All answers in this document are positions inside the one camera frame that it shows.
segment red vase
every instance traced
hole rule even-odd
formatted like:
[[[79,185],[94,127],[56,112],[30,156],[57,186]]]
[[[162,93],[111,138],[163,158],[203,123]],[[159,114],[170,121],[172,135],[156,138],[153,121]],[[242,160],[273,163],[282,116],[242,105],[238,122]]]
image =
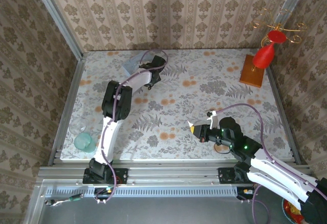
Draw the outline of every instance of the red vase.
[[[275,55],[274,42],[270,45],[262,47],[253,58],[254,66],[258,68],[266,68],[272,62]]]

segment wooden base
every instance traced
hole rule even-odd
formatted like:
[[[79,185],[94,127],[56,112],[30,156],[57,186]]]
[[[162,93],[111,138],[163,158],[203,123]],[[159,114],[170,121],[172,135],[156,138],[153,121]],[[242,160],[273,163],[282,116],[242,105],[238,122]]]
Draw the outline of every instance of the wooden base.
[[[265,70],[254,66],[252,63],[253,58],[254,56],[246,55],[240,82],[260,88]]]

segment table surface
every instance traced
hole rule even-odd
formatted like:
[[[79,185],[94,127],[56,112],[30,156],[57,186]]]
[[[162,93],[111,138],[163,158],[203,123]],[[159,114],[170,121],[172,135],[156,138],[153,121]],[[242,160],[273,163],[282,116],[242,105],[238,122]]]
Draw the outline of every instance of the table surface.
[[[142,87],[132,98],[129,116],[122,125],[114,148],[114,159],[232,159],[223,146],[200,143],[187,121],[208,123],[206,112],[236,103],[258,109],[264,121],[267,149],[282,160],[292,159],[267,75],[261,88],[239,82],[244,59],[256,49],[168,50],[169,63],[160,73],[162,81],[151,90]],[[122,64],[140,51],[90,52],[77,92],[71,121],[87,119],[86,130],[97,145],[102,130],[101,103],[110,80],[122,82],[127,76]],[[248,107],[236,107],[219,118],[233,117],[245,135],[260,141],[258,116]],[[60,158],[91,159],[74,147],[75,135],[67,130]]]

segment red decorative ornament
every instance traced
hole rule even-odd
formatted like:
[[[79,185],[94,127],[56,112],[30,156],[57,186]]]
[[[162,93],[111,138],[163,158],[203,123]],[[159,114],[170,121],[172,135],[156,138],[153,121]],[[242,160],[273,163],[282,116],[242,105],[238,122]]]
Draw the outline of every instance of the red decorative ornament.
[[[253,64],[258,68],[267,68],[272,62],[275,55],[274,44],[281,44],[286,41],[285,34],[277,30],[270,31],[268,33],[268,38],[271,43],[258,50],[258,52],[253,58]]]

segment gold wire decoration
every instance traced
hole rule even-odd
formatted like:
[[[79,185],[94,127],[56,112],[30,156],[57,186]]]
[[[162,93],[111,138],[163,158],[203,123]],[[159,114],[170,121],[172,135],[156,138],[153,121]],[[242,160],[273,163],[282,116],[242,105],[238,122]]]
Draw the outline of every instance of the gold wire decoration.
[[[280,15],[289,14],[287,19],[289,19],[291,17],[291,15],[292,15],[292,12],[290,12],[287,9],[281,9],[279,13],[280,13]],[[272,28],[272,29],[277,30],[277,31],[288,31],[288,32],[305,32],[308,29],[307,25],[305,25],[302,22],[296,23],[296,26],[297,26],[298,29],[285,29],[285,28],[282,28],[282,24],[274,22],[271,11],[266,9],[266,8],[262,9],[262,11],[260,12],[258,17],[260,17],[260,16],[262,16],[263,20],[255,18],[251,22],[252,27],[254,27],[255,29],[262,28],[262,27],[269,27],[269,28]],[[272,24],[268,24],[267,18],[269,18],[269,21],[271,21]],[[291,43],[299,44],[299,43],[302,42],[302,38],[298,34],[294,34],[290,38],[288,38],[288,37],[286,37],[286,38]],[[266,35],[261,40],[261,47],[264,47],[264,46],[268,45],[270,42],[271,41],[269,40],[268,36]]]

